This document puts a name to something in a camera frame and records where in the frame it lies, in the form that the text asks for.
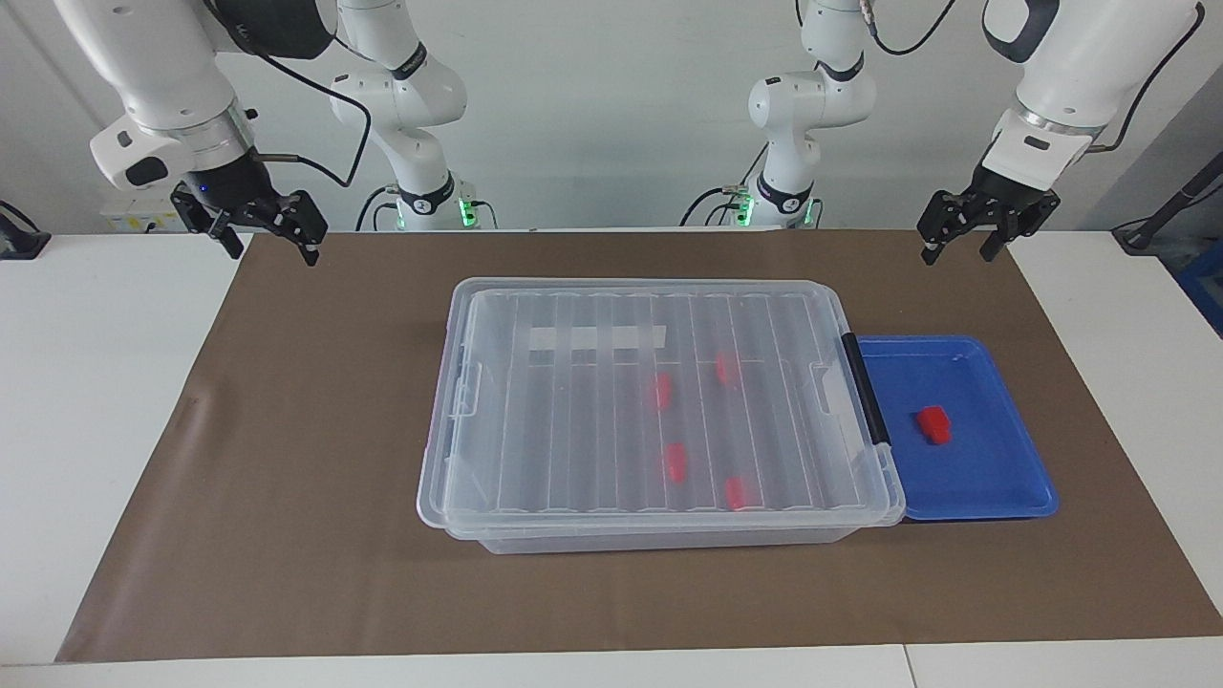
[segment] white table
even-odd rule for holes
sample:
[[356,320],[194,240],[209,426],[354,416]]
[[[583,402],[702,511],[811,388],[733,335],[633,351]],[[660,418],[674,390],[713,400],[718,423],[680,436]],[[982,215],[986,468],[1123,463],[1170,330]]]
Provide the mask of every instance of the white table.
[[[1223,607],[1223,341],[1155,259],[1107,235],[1046,233],[1014,253]],[[39,666],[235,269],[193,236],[64,236],[33,263],[0,263],[0,665],[26,665],[0,668],[0,686],[1219,686],[1217,638]]]

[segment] blue tray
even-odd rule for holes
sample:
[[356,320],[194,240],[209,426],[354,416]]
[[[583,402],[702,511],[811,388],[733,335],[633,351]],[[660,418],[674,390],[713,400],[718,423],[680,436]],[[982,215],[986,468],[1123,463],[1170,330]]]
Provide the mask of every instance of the blue tray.
[[[1041,518],[1058,495],[985,346],[969,336],[862,336],[915,521]],[[951,442],[934,446],[915,415],[943,407]]]

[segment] plastic lid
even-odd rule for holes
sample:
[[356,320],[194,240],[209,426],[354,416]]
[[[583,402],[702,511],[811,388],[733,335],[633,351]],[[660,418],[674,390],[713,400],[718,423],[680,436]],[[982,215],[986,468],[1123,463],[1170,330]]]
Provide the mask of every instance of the plastic lid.
[[848,330],[811,281],[467,280],[417,508],[468,533],[892,525]]

